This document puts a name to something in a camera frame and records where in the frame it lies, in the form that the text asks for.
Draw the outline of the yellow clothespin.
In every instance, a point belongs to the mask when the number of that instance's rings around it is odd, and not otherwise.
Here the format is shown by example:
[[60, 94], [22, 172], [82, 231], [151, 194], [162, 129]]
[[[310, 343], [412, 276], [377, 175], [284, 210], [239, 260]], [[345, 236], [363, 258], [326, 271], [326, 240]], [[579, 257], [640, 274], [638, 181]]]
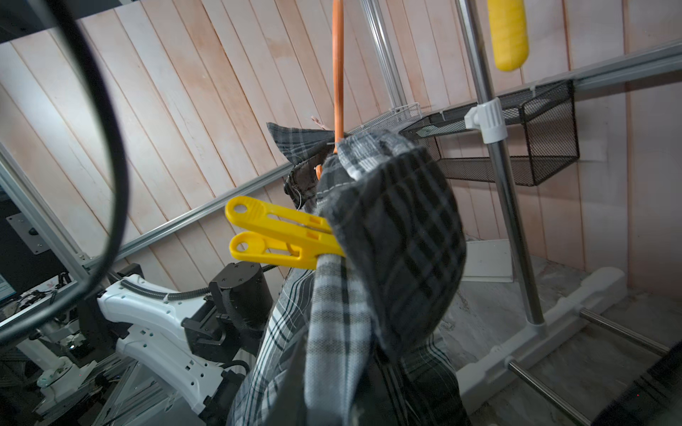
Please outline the yellow clothespin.
[[322, 255], [345, 255], [328, 222], [304, 211], [238, 196], [225, 216], [243, 230], [230, 241], [236, 260], [314, 270]]

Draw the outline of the orange hanger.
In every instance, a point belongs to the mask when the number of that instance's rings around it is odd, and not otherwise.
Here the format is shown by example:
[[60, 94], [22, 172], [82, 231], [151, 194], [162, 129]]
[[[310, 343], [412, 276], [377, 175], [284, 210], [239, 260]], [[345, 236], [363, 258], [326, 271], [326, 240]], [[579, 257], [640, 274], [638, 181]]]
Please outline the orange hanger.
[[339, 143], [345, 137], [344, 42], [344, 1], [334, 0], [332, 5], [332, 72], [335, 137], [333, 154], [337, 154]]

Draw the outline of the yellow plastic hanger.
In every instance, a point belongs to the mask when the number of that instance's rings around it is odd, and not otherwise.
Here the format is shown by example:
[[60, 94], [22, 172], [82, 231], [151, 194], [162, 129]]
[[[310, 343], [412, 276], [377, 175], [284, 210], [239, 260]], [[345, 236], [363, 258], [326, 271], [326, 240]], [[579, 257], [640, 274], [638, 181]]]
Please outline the yellow plastic hanger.
[[488, 19], [497, 69], [513, 72], [529, 57], [527, 17], [523, 0], [488, 0]]

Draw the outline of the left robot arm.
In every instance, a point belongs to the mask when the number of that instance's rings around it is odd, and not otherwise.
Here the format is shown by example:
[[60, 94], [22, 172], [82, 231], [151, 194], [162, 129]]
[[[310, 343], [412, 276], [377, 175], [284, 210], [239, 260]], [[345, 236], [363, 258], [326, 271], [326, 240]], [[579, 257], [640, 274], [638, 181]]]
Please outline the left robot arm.
[[223, 425], [250, 372], [236, 356], [258, 353], [272, 306], [263, 266], [240, 262], [204, 289], [174, 293], [129, 267], [76, 310], [88, 343], [137, 360], [203, 422]]

